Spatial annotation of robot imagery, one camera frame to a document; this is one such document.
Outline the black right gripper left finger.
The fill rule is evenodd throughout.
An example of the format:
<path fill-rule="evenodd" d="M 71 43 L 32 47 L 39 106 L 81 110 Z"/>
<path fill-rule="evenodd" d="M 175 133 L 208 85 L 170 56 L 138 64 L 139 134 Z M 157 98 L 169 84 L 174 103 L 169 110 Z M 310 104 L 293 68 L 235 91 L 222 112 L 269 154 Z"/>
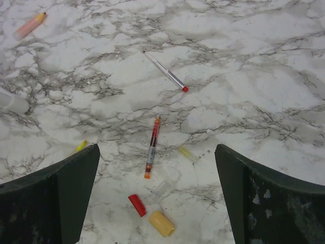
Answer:
<path fill-rule="evenodd" d="M 100 155 L 93 144 L 1 184 L 1 243 L 77 243 Z"/>

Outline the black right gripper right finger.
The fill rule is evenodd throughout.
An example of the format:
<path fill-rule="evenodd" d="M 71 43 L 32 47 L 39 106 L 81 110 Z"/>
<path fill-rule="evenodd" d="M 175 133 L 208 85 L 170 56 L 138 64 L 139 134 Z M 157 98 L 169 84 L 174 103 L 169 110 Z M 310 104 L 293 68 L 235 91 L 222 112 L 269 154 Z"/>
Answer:
<path fill-rule="evenodd" d="M 235 243 L 324 243 L 324 186 L 224 144 L 216 147 L 215 161 Z"/>

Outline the clear pen cap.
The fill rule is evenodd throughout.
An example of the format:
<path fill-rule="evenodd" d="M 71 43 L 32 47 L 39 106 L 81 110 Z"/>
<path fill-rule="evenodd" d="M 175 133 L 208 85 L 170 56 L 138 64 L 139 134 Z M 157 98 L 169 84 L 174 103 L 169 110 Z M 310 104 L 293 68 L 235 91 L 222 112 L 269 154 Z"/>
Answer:
<path fill-rule="evenodd" d="M 166 180 L 163 180 L 152 192 L 152 200 L 159 200 L 171 187 L 171 184 Z"/>

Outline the orange red gel pen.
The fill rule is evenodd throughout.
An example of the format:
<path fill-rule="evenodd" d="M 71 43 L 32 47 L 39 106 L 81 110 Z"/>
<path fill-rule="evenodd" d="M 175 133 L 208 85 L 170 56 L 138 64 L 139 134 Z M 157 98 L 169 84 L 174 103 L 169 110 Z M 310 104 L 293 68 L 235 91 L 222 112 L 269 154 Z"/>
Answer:
<path fill-rule="evenodd" d="M 144 174 L 145 179 L 150 179 L 151 177 L 151 169 L 154 162 L 154 155 L 155 155 L 156 143 L 158 138 L 159 126 L 160 126 L 160 116 L 158 115 L 157 118 L 155 119 L 153 131 L 151 135 L 151 141 L 150 141 L 145 174 Z"/>

